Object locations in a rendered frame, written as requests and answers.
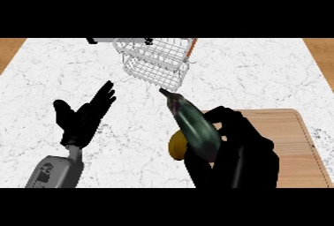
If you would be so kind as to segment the wooden cutting board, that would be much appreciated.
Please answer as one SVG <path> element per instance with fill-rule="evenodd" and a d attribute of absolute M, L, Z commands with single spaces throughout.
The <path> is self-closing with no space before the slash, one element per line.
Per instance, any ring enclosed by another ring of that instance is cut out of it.
<path fill-rule="evenodd" d="M 301 113 L 295 109 L 241 109 L 280 156 L 278 188 L 334 188 Z"/>

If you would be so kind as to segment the dark purple eggplant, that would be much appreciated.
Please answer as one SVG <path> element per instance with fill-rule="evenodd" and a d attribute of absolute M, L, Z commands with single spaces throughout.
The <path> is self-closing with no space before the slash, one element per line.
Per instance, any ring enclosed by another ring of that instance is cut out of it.
<path fill-rule="evenodd" d="M 178 93 L 160 88 L 168 98 L 168 107 L 196 154 L 207 161 L 218 158 L 222 138 L 216 126 L 206 120 L 205 113 Z"/>

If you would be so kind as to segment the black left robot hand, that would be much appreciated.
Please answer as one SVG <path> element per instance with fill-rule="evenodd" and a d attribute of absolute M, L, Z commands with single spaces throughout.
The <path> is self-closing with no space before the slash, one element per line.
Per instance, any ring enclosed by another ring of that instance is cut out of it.
<path fill-rule="evenodd" d="M 57 124 L 64 129 L 61 144 L 66 147 L 73 145 L 85 148 L 89 145 L 116 99 L 114 83 L 108 81 L 92 101 L 77 111 L 64 100 L 54 102 Z"/>

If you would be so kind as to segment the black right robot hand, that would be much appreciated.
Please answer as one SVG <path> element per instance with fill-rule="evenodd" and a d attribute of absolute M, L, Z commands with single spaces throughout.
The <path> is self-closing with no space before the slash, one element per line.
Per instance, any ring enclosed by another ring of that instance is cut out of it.
<path fill-rule="evenodd" d="M 258 132 L 240 111 L 216 107 L 206 120 L 222 123 L 219 134 L 228 138 L 221 144 L 215 165 L 187 146 L 184 164 L 199 189 L 274 189 L 280 176 L 280 157 L 274 142 Z"/>

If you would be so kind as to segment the grey appliance with black feet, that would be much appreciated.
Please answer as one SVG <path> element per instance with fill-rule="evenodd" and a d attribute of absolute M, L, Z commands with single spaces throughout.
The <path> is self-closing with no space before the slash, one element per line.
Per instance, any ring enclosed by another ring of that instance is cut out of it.
<path fill-rule="evenodd" d="M 98 44 L 100 42 L 135 42 L 153 45 L 153 38 L 86 38 L 91 44 Z"/>

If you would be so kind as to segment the yellow lemon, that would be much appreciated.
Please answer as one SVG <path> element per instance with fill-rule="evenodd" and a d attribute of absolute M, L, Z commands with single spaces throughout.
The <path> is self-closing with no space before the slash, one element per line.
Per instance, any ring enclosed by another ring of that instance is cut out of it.
<path fill-rule="evenodd" d="M 169 153 L 172 158 L 176 161 L 181 161 L 184 159 L 185 156 L 185 151 L 187 151 L 187 138 L 184 136 L 182 131 L 178 131 L 172 138 L 171 138 L 171 142 L 169 142 Z"/>

